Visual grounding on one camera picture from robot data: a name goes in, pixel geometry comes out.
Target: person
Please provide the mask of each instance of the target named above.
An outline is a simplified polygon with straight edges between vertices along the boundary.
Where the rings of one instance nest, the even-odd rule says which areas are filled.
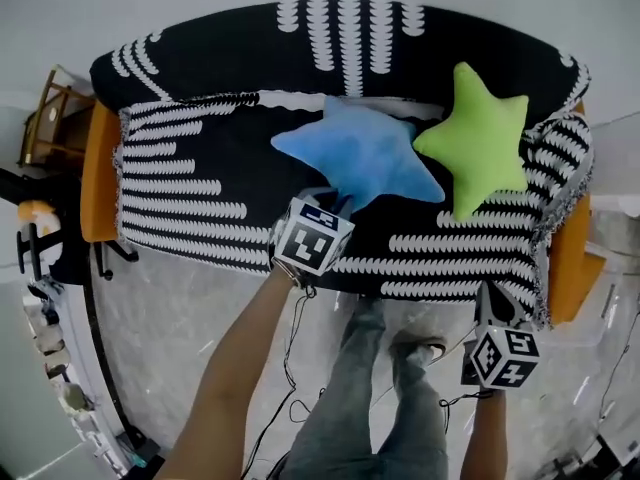
[[[241,477],[245,426],[276,325],[294,284],[279,266],[220,341],[206,367],[191,414],[157,480]],[[447,478],[442,409],[425,378],[439,340],[401,332],[391,345],[399,397],[395,424],[371,450],[371,375],[385,330],[381,304],[361,298],[344,332],[329,384],[296,436],[279,473],[293,479]],[[503,479],[507,469],[506,399],[479,399],[461,478]]]

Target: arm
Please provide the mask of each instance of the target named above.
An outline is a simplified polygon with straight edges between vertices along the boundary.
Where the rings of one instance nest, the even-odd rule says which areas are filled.
[[[273,271],[218,344],[205,369],[193,408],[156,480],[237,479],[251,396],[293,287]]]
[[[461,480],[503,480],[507,474],[507,399],[504,391],[476,405]]]

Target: person's right arm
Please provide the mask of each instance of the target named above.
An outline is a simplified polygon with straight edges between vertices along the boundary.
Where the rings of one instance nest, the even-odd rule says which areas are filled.
[[[495,391],[478,400],[461,480],[504,480],[507,474],[507,398]]]

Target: gray floor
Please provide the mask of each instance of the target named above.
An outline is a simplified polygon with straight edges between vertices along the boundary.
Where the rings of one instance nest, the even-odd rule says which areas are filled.
[[[637,223],[631,224],[625,219],[599,215],[594,219],[592,235],[618,252],[625,252],[620,251],[625,247],[626,251],[635,252],[637,246],[631,244],[636,239]],[[626,239],[620,238],[621,229]],[[607,243],[608,237],[614,235],[615,243]],[[109,256],[115,276],[111,282],[96,280],[96,304],[125,410],[143,432],[169,449],[186,420],[210,354],[261,279],[158,252],[139,252],[137,264],[125,264],[115,255]],[[610,258],[610,272],[601,276],[576,321],[538,335],[543,361],[527,385],[509,395],[509,478],[532,478],[553,458],[573,451],[582,454],[593,443],[602,394],[637,310],[639,289],[636,276],[623,275],[637,272],[634,260],[613,254]],[[608,297],[612,285],[613,296]],[[288,390],[282,371],[284,337],[298,295],[292,294],[288,301],[252,402],[247,451]],[[341,295],[337,299],[335,292],[322,291],[305,309],[290,364],[299,386],[297,395],[310,407],[325,385],[336,356],[348,318],[348,297]],[[602,319],[608,299],[609,310]],[[421,325],[425,334],[444,334],[454,345],[470,329],[472,312],[470,306],[388,301],[389,335],[412,321]],[[430,368],[430,381],[443,398],[469,391],[459,383],[461,358],[459,348]],[[607,401],[624,400],[632,387],[638,359],[640,351],[632,347],[620,365]],[[389,359],[381,353],[373,378],[374,448],[386,436],[396,408],[393,392],[384,394],[391,383],[390,372]],[[452,408],[448,433],[451,478],[459,476],[473,410],[472,401],[462,401]],[[625,410],[622,402],[617,410]],[[255,478],[265,477],[300,427],[289,421],[286,412],[263,442],[252,470]],[[304,417],[299,406],[295,407],[294,417]]]

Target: foot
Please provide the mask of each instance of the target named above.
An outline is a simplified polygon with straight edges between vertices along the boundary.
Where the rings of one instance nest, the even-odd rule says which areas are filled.
[[[424,347],[431,350],[431,360],[429,364],[435,363],[440,359],[447,351],[446,340],[440,336],[417,336],[406,330],[398,332],[391,342],[390,350],[396,349],[398,351],[404,349],[405,354],[410,354],[416,347]]]

